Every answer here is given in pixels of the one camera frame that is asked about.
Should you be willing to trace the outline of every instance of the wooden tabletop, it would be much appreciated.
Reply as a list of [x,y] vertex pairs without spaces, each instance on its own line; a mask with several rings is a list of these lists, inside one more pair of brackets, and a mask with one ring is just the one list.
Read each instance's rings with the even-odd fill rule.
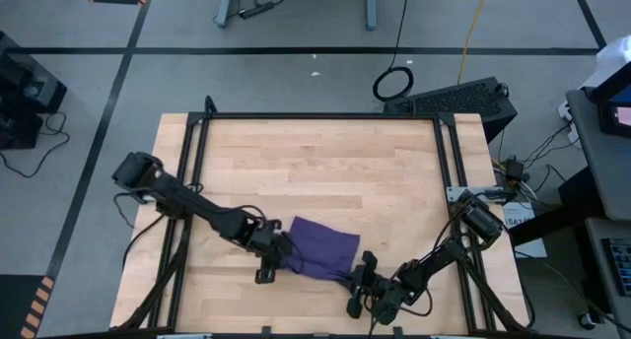
[[[175,174],[186,115],[162,117],[153,154]],[[457,133],[471,186],[495,184],[478,115],[457,115]],[[451,176],[455,168],[444,129]],[[192,172],[192,144],[187,175]],[[364,250],[389,276],[427,253],[448,219],[433,125],[424,120],[212,120],[201,175],[202,194],[222,206],[253,204],[289,230],[300,216],[335,230],[360,235],[355,264]],[[503,218],[502,209],[492,206]],[[136,234],[157,218],[141,206]],[[122,274],[111,324],[123,322],[156,280],[166,222],[134,245]],[[483,252],[489,285],[522,324],[528,317],[508,236]],[[286,271],[276,282],[254,284],[259,259],[220,239],[195,218],[177,321],[179,332],[366,334],[370,314],[346,313],[350,294],[341,286]],[[473,286],[474,302],[479,297]],[[466,334],[456,267],[432,277],[433,313],[401,312],[392,325],[406,334]],[[166,323],[166,290],[161,323]],[[412,308],[425,311],[427,296]],[[483,327],[481,310],[476,311]],[[391,333],[378,325],[375,333]]]

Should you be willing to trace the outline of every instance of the purple cloth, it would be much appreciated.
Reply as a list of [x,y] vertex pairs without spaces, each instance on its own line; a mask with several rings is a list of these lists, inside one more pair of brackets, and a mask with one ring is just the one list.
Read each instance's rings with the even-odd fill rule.
[[350,276],[359,247],[358,235],[338,232],[300,217],[294,219],[289,235],[300,250],[292,252],[289,268],[320,280],[341,280]]

